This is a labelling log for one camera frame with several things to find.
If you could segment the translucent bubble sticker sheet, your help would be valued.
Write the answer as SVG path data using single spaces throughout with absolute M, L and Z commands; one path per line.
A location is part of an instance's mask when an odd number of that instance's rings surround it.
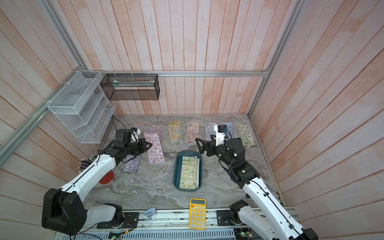
M 211 141 L 211 135 L 216 135 L 215 125 L 217 125 L 217 123 L 205 122 L 206 140 Z

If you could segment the pink character sticker sheet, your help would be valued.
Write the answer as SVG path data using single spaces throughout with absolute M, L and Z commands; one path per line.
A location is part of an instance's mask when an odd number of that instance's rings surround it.
M 161 142 L 158 133 L 144 133 L 146 142 L 151 143 L 152 147 L 148 150 L 150 164 L 162 164 L 165 162 Z

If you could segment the cat sticker sheet pink blue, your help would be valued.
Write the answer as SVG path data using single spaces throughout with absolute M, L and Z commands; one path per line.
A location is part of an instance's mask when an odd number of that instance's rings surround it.
M 141 132 L 144 130 L 145 123 L 134 123 L 133 127 L 140 130 Z

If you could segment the purple cartoon sticker sheet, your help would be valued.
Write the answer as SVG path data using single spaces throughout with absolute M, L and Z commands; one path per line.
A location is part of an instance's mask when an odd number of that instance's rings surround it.
M 141 156 L 127 155 L 124 160 L 123 172 L 128 174 L 134 174 L 138 171 Z

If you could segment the teal storage tray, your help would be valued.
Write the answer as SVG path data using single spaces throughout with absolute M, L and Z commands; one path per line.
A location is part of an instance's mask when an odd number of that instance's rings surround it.
M 182 165 L 183 165 L 183 157 L 196 157 L 197 158 L 197 186 L 195 189 L 182 189 L 180 187 L 180 182 L 182 179 Z M 176 189 L 184 192 L 195 192 L 197 191 L 201 186 L 202 186 L 202 181 L 203 181 L 203 176 L 202 176 L 202 171 L 203 171 L 203 157 L 200 153 L 195 152 L 195 151 L 181 151 L 177 154 L 176 156 L 176 161 L 175 161 L 175 171 L 174 171 L 174 179 L 173 179 L 173 184 Z

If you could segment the blue penguin sticker sheet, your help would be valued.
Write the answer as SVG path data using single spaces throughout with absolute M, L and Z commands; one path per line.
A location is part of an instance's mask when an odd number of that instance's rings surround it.
M 235 134 L 234 134 L 233 124 L 232 123 L 225 123 L 225 125 L 227 126 L 227 130 L 228 130 L 228 133 L 227 133 L 228 139 L 234 138 Z

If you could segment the yellow green animal sticker sheet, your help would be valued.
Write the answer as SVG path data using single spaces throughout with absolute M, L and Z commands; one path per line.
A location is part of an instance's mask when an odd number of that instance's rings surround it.
M 196 190 L 199 186 L 200 159 L 197 156 L 183 156 L 179 188 Z

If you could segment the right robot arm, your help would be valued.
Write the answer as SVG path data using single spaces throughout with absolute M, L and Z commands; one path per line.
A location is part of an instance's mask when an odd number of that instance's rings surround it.
M 217 145 L 215 140 L 196 139 L 199 152 L 208 157 L 216 156 L 222 168 L 262 210 L 257 214 L 244 200 L 230 206 L 232 224 L 244 224 L 263 240 L 317 240 L 319 237 L 311 228 L 304 228 L 273 196 L 257 170 L 246 161 L 246 149 L 240 138 L 231 138 Z

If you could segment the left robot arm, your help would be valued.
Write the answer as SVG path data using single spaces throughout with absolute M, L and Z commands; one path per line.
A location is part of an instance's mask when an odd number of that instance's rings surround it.
M 59 189 L 50 189 L 44 195 L 42 227 L 69 236 L 81 229 L 105 223 L 112 228 L 124 225 L 122 207 L 103 204 L 86 209 L 84 200 L 92 188 L 119 163 L 130 156 L 134 159 L 153 145 L 140 136 L 137 128 L 120 129 L 109 145 L 73 180 Z

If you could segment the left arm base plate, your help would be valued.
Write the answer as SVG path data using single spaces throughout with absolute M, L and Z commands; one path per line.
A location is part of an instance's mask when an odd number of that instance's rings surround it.
M 135 229 L 138 226 L 139 214 L 139 212 L 123 212 L 124 217 L 120 224 L 116 224 L 113 221 L 102 222 L 97 224 L 97 229 Z

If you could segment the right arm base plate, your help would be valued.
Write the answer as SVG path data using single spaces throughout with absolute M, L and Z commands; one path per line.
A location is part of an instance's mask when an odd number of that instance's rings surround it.
M 219 226 L 240 226 L 249 227 L 257 223 L 255 212 L 251 208 L 241 208 L 239 210 L 220 210 L 217 211 L 217 222 Z

